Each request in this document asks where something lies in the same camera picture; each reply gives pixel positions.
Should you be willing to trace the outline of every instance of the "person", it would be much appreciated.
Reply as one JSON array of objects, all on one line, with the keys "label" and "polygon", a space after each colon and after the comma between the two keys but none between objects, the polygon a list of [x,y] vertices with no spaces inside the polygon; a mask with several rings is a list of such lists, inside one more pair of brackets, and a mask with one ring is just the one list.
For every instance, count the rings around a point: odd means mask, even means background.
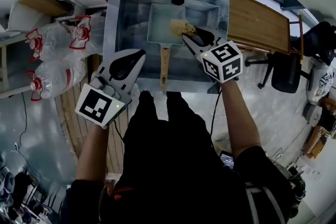
[{"label": "person", "polygon": [[[123,174],[113,192],[103,198],[109,131],[92,124],[79,158],[77,179],[63,203],[62,223],[142,219],[287,222],[291,186],[261,148],[257,126],[237,83],[230,80],[221,87],[233,169],[224,166],[204,120],[180,93],[167,92],[169,120],[161,121],[153,97],[144,91],[123,139]],[[247,191],[251,184],[265,191],[251,196]]]}]

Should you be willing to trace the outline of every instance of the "rectangular frying pan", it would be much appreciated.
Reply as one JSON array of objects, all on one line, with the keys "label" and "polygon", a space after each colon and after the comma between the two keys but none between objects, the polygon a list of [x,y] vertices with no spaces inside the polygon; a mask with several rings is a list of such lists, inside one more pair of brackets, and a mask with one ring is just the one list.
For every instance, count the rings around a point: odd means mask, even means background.
[{"label": "rectangular frying pan", "polygon": [[176,36],[170,30],[171,19],[185,20],[185,7],[151,4],[147,42],[156,43],[161,46],[161,88],[166,88],[167,86],[170,48],[175,45],[183,45],[182,38]]}]

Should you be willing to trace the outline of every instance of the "white bottle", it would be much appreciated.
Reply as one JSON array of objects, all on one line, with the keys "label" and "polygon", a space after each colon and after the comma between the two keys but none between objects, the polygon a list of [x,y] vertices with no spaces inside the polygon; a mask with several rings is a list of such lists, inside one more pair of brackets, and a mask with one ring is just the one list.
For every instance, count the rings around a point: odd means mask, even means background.
[{"label": "white bottle", "polygon": [[79,83],[85,77],[86,66],[83,60],[53,60],[41,63],[32,73],[31,100],[39,101],[52,99]]},{"label": "white bottle", "polygon": [[84,59],[103,51],[105,17],[100,13],[76,16],[82,20],[72,33],[70,49],[75,58]]},{"label": "white bottle", "polygon": [[27,42],[34,50],[34,57],[31,60],[51,61],[62,59],[71,53],[69,48],[72,41],[71,28],[73,27],[54,23],[43,28],[40,33],[37,29],[28,33]]}]

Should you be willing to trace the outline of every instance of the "sink basin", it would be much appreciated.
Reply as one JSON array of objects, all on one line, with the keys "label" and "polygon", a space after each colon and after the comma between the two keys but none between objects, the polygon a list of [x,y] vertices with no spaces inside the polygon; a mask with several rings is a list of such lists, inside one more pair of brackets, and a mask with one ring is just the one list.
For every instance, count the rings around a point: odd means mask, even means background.
[{"label": "sink basin", "polygon": [[[160,79],[160,45],[147,41],[151,4],[172,5],[171,0],[120,0],[115,51],[144,49],[146,61],[139,78]],[[185,0],[181,7],[185,7],[185,17],[190,24],[217,29],[218,6]],[[168,83],[170,80],[211,82],[201,63],[185,45],[171,47]]]}]

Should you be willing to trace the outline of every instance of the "cardboard box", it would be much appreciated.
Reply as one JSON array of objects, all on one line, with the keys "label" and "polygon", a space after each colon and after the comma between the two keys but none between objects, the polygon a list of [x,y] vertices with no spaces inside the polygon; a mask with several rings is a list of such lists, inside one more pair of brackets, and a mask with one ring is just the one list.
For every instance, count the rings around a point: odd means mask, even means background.
[{"label": "cardboard box", "polygon": [[69,9],[57,0],[18,0],[18,2],[52,17],[65,15],[69,12]]}]

